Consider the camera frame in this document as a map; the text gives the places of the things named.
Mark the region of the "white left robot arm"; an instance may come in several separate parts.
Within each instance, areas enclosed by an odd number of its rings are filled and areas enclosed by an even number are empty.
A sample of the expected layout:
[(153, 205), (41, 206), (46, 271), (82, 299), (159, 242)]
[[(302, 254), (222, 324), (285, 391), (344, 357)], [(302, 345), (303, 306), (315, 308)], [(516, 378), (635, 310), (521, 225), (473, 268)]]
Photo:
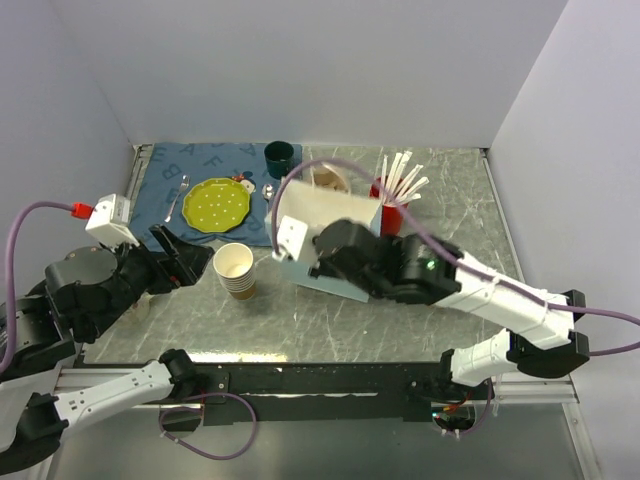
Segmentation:
[(49, 265), (44, 280), (1, 307), (1, 472), (25, 471), (53, 456), (71, 436), (146, 403), (190, 400), (196, 368), (169, 349), (137, 368), (90, 370), (80, 349), (95, 342), (145, 295), (195, 285), (213, 248), (150, 229), (162, 249), (143, 242), (76, 249)]

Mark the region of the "light blue paper bag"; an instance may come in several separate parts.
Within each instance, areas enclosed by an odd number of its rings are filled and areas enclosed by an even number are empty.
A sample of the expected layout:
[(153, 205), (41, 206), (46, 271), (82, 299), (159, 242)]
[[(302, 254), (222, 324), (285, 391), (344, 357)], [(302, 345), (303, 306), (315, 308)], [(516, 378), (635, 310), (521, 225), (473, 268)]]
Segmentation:
[(314, 186), (311, 169), (323, 164), (339, 170), (339, 165), (331, 159), (301, 162), (290, 173), (290, 181), (280, 182), (270, 201), (265, 229), (273, 244), (276, 245), (278, 226), (285, 215), (308, 225), (304, 256), (299, 261), (274, 260), (283, 279), (292, 284), (366, 303), (368, 293), (321, 269), (312, 239), (338, 220), (351, 220), (379, 234), (381, 204), (375, 198), (352, 191), (343, 193)]

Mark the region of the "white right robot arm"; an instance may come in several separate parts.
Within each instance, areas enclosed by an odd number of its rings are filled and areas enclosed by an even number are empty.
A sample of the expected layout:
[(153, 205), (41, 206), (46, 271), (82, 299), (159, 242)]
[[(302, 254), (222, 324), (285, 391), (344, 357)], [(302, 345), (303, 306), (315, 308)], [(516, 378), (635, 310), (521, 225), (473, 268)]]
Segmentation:
[(590, 358), (589, 340), (576, 332), (577, 316), (569, 310), (584, 304), (579, 291), (532, 288), (438, 238), (378, 236), (347, 219), (331, 223), (312, 243), (322, 272), (374, 298), (458, 310), (500, 326), (487, 340), (442, 354), (437, 385), (448, 398), (515, 371), (561, 378)]

